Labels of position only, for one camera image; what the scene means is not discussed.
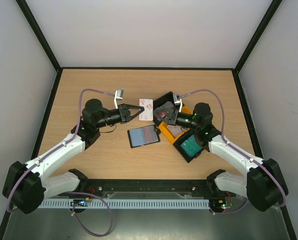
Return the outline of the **red patterned white card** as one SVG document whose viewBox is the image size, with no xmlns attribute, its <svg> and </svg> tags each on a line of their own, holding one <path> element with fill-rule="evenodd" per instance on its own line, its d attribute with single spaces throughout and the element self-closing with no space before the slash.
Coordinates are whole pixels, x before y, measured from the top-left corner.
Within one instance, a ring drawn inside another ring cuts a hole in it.
<svg viewBox="0 0 298 240">
<path fill-rule="evenodd" d="M 168 124 L 167 129 L 174 138 L 178 137 L 183 132 L 182 128 L 176 125 Z"/>
<path fill-rule="evenodd" d="M 141 98 L 139 100 L 139 106 L 144 107 L 144 111 L 139 115 L 140 121 L 153 121 L 153 100 Z"/>
</svg>

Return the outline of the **black card holder wallet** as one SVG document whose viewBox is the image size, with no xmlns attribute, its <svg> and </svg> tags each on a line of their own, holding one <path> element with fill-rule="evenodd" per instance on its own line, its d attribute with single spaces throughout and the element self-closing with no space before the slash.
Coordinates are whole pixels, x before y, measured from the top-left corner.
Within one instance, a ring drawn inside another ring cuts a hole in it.
<svg viewBox="0 0 298 240">
<path fill-rule="evenodd" d="M 159 143 L 161 131 L 155 124 L 147 125 L 127 131 L 129 145 L 131 148 L 143 147 Z"/>
</svg>

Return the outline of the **red circle white card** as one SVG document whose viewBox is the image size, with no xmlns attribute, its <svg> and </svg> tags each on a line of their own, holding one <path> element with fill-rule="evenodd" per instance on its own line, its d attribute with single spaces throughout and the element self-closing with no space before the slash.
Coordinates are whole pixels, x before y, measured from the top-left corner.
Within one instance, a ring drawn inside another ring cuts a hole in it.
<svg viewBox="0 0 298 240">
<path fill-rule="evenodd" d="M 159 142 L 159 138 L 154 125 L 143 127 L 144 142 L 145 144 L 152 144 Z"/>
</svg>

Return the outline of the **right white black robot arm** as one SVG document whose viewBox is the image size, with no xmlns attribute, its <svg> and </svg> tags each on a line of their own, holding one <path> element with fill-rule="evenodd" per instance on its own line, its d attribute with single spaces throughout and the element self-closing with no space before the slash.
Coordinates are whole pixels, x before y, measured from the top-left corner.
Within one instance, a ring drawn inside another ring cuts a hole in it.
<svg viewBox="0 0 298 240">
<path fill-rule="evenodd" d="M 286 205 L 288 188 L 278 163 L 264 160 L 243 150 L 212 124 L 213 114 L 207 103 L 197 103 L 193 113 L 184 113 L 174 107 L 157 108 L 153 111 L 162 122 L 187 128 L 193 131 L 197 144 L 203 149 L 221 157 L 240 175 L 219 169 L 207 177 L 207 191 L 218 196 L 222 192 L 231 192 L 246 198 L 261 212 L 271 207 Z"/>
</svg>

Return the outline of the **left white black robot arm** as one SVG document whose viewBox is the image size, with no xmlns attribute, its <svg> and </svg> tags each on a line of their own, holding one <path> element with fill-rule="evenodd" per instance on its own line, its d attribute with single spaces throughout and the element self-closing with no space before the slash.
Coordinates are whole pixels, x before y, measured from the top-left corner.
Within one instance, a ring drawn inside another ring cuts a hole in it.
<svg viewBox="0 0 298 240">
<path fill-rule="evenodd" d="M 26 163 L 16 161 L 9 167 L 2 190 L 7 198 L 7 211 L 12 213 L 11 205 L 14 205 L 29 214 L 44 200 L 75 191 L 86 179 L 80 171 L 74 169 L 58 176 L 51 176 L 52 173 L 93 145 L 101 135 L 100 128 L 128 123 L 144 110 L 142 106 L 125 103 L 108 110 L 100 100 L 88 100 L 80 108 L 77 125 L 61 142 Z"/>
</svg>

